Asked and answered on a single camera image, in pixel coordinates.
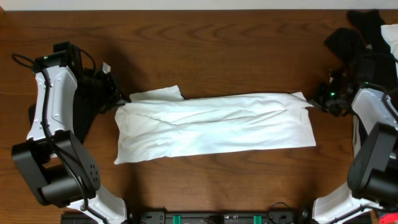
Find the white t-shirt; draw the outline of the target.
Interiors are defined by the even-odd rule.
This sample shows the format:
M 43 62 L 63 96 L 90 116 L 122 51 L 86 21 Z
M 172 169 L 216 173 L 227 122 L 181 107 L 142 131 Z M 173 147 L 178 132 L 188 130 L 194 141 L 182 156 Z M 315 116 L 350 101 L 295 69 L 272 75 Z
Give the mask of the white t-shirt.
M 316 145 L 301 92 L 186 100 L 177 85 L 130 95 L 118 108 L 115 164 Z

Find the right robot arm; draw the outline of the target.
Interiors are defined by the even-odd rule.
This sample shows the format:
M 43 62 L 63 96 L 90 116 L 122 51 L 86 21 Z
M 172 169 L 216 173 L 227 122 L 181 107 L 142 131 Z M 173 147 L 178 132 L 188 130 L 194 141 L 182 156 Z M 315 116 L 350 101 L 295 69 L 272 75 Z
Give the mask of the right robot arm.
M 380 85 L 354 81 L 351 103 L 366 137 L 357 151 L 347 181 L 316 199 L 310 223 L 344 223 L 371 210 L 397 212 L 397 110 Z

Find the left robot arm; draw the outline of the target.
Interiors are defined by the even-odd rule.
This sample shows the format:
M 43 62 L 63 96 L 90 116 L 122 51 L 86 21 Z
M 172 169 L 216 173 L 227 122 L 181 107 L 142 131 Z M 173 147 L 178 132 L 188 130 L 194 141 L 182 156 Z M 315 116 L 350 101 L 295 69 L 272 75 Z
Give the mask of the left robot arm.
M 43 206 L 70 208 L 77 216 L 63 223 L 129 223 L 123 199 L 102 183 L 98 165 L 83 142 L 97 115 L 129 102 L 111 68 L 86 68 L 85 51 L 70 42 L 35 59 L 13 54 L 37 82 L 25 142 L 12 147 L 12 159 L 35 199 Z

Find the folded black garment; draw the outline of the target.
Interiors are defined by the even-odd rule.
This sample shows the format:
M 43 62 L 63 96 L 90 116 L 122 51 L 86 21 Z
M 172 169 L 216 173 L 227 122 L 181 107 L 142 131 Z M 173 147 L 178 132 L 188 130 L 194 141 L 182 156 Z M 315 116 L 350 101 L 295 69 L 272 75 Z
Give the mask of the folded black garment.
M 72 131 L 75 136 L 84 141 L 93 121 L 94 115 L 83 108 L 83 98 L 77 95 L 77 79 L 68 72 L 60 72 L 49 76 L 49 85 L 41 73 L 35 75 L 37 82 L 37 102 L 33 106 L 32 125 L 27 134 L 27 140 L 45 139 L 42 127 L 42 116 L 46 115 L 49 135 L 57 131 Z

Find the dark navy garment pile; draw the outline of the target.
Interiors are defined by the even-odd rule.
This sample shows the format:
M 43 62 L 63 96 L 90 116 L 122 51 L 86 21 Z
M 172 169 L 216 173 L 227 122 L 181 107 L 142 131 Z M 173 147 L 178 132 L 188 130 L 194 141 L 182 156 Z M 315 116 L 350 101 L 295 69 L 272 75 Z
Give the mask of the dark navy garment pile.
M 354 28 L 335 30 L 325 45 L 358 80 L 388 90 L 397 87 L 396 58 L 382 37 L 381 26 L 385 22 L 379 11 L 348 11 L 347 19 Z

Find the white garment under pile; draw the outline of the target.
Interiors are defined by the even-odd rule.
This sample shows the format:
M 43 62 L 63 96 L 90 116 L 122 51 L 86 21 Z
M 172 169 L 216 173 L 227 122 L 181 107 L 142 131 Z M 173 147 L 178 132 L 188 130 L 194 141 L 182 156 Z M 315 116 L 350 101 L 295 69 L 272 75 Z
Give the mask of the white garment under pile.
M 397 58 L 398 24 L 382 25 L 381 34 L 385 42 L 391 48 L 391 54 Z

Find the pink trimmed knit item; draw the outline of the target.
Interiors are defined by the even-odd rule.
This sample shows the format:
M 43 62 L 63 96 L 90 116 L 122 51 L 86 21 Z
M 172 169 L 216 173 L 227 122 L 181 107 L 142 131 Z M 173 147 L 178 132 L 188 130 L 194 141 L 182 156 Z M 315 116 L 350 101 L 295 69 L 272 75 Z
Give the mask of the pink trimmed knit item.
M 377 212 L 376 214 L 377 219 L 380 224 L 397 224 L 398 223 L 398 213 L 384 213 L 384 212 Z

